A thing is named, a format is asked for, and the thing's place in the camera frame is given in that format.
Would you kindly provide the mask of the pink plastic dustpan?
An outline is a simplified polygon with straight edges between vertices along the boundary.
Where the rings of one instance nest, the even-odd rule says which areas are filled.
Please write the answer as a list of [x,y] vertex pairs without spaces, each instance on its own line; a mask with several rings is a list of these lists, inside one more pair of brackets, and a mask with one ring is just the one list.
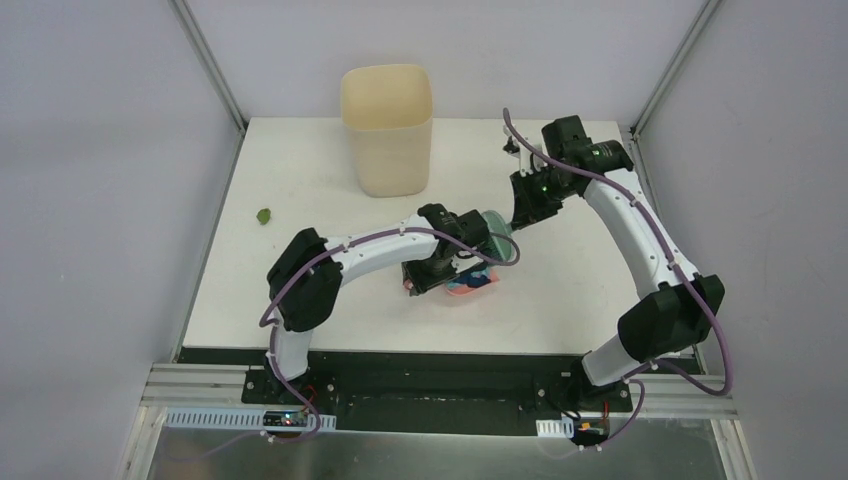
[[496,272],[485,262],[461,269],[454,263],[435,268],[424,261],[410,261],[401,265],[401,271],[403,287],[410,297],[440,287],[450,295],[468,295],[499,281]]

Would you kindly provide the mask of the mint green hand brush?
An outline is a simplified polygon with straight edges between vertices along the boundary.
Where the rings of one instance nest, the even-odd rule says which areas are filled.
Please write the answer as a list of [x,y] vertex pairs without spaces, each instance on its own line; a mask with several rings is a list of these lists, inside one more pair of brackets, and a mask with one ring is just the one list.
[[489,237],[480,251],[499,262],[511,260],[514,248],[510,242],[512,230],[509,223],[494,210],[486,210],[481,216],[488,227]]

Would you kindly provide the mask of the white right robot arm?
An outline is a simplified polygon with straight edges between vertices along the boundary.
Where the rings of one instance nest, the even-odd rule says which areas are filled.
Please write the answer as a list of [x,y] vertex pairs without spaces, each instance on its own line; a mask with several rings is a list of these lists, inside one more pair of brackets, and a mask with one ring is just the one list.
[[504,148],[520,159],[510,178],[512,228],[546,220],[565,199],[578,196],[608,229],[636,287],[639,300],[620,317],[615,335],[582,357],[567,384],[572,404],[590,410],[605,400],[607,386],[717,333],[724,285],[700,273],[671,239],[621,142],[593,141],[572,115],[545,125],[537,147],[518,132],[510,113],[503,120]]

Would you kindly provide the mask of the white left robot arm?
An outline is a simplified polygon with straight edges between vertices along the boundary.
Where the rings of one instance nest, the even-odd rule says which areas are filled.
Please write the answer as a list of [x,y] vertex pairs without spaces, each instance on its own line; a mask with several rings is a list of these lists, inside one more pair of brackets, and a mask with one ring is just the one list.
[[267,391],[286,405],[303,396],[312,333],[332,315],[343,286],[398,266],[406,289],[417,296],[511,255],[498,252],[482,213],[457,215],[438,203],[363,234],[322,237],[314,228],[301,230],[266,275],[271,304],[260,324],[276,328]]

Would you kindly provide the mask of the light blue paper scrap upper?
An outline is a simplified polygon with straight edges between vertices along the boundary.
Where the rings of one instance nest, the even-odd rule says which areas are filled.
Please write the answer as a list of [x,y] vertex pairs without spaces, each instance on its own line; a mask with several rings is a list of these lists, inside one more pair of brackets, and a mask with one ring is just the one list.
[[464,276],[464,283],[471,289],[482,288],[492,282],[492,272],[489,267],[480,267]]

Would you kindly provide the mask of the green paper scrap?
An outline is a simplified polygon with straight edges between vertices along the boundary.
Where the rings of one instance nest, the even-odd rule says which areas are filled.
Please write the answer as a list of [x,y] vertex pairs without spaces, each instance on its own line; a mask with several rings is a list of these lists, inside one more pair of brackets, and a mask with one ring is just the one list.
[[269,208],[260,209],[256,213],[256,220],[262,226],[267,225],[270,222],[271,217],[272,217],[272,212]]

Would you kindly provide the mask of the beige plastic waste bin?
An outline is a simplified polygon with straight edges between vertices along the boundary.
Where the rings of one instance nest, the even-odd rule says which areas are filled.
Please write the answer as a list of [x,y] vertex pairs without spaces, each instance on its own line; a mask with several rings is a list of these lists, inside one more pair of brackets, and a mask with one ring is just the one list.
[[434,105],[423,67],[388,64],[348,71],[341,79],[340,110],[365,194],[390,198],[425,190]]

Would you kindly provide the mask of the left controller circuit board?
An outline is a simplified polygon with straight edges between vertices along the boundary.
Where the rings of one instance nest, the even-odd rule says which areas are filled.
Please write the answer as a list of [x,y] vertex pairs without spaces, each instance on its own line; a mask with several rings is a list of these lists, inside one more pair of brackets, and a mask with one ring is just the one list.
[[302,429],[308,425],[308,414],[301,410],[269,410],[263,414],[262,425],[267,429]]

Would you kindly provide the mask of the controller circuit board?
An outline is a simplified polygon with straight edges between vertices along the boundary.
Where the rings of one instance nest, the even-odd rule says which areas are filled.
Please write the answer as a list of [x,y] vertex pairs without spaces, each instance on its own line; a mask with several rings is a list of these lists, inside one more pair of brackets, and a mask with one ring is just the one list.
[[582,425],[575,428],[572,442],[578,446],[592,447],[602,444],[609,438],[609,431],[605,427],[598,428],[592,425]]
[[308,425],[308,414],[301,410],[269,410],[263,414],[262,425],[267,429],[302,429]]

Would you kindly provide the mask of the right controller circuit board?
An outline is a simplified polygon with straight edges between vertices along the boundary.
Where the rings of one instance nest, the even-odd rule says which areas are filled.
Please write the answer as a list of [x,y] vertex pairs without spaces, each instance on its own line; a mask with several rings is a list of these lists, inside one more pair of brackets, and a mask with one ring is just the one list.
[[582,425],[575,428],[572,442],[578,446],[592,447],[602,444],[609,438],[609,431],[605,427],[598,428],[592,425]]

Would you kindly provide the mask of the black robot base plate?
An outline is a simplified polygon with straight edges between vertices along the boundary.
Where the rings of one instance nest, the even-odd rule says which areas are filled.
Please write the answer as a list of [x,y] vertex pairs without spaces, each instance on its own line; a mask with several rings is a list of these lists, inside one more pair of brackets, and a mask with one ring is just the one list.
[[576,355],[378,353],[313,350],[305,374],[284,387],[259,349],[188,347],[181,364],[247,367],[246,404],[314,406],[339,430],[534,436],[565,411],[629,413],[622,384],[588,399],[570,375]]

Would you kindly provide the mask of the aluminium frame rail right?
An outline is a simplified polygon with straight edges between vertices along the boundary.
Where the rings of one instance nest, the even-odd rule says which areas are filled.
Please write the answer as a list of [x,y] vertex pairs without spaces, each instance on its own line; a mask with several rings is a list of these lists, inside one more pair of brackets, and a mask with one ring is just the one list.
[[701,2],[696,15],[674,50],[669,62],[663,69],[647,101],[640,110],[636,120],[630,126],[629,132],[634,140],[638,140],[642,132],[649,125],[661,103],[673,88],[674,82],[683,70],[700,37],[706,31],[713,17],[723,4],[723,0],[706,0]]

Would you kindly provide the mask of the aluminium frame rail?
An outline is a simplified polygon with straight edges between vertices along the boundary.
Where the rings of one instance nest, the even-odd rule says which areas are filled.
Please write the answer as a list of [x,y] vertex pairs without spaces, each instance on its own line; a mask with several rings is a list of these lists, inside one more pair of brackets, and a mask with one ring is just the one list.
[[683,70],[700,37],[706,31],[713,17],[723,4],[723,0],[706,0],[701,2],[696,15],[674,50],[669,62],[663,69],[647,101],[640,110],[636,120],[630,126],[629,132],[634,140],[638,140],[642,132],[649,125],[661,103],[673,88],[674,82]]
[[240,108],[189,2],[186,0],[169,0],[168,4],[230,121],[239,135],[244,137],[249,121]]

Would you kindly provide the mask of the aluminium frame rail left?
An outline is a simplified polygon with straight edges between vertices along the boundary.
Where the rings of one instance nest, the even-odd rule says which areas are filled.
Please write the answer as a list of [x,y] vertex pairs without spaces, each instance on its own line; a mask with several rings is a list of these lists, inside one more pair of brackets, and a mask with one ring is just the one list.
[[169,0],[168,4],[230,121],[239,135],[244,137],[249,121],[240,108],[189,2],[186,0]]

